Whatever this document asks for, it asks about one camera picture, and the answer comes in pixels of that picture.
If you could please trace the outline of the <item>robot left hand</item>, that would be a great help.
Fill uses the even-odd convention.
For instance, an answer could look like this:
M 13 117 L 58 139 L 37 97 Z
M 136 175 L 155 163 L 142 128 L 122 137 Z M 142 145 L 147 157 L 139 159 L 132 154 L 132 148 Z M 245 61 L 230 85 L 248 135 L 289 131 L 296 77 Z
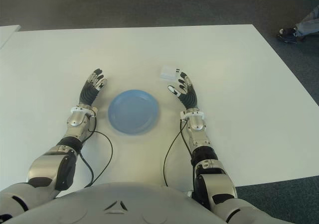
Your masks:
M 79 96 L 79 106 L 91 107 L 101 89 L 107 85 L 107 79 L 104 78 L 101 69 L 94 70 L 84 83 Z

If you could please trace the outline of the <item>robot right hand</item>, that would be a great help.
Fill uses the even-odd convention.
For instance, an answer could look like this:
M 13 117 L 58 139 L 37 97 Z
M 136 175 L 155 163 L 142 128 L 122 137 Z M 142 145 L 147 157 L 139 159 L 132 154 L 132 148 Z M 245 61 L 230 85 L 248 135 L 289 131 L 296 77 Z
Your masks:
M 179 90 L 172 85 L 167 87 L 168 90 L 180 100 L 187 110 L 197 109 L 197 95 L 189 76 L 186 73 L 181 72 L 178 82 Z

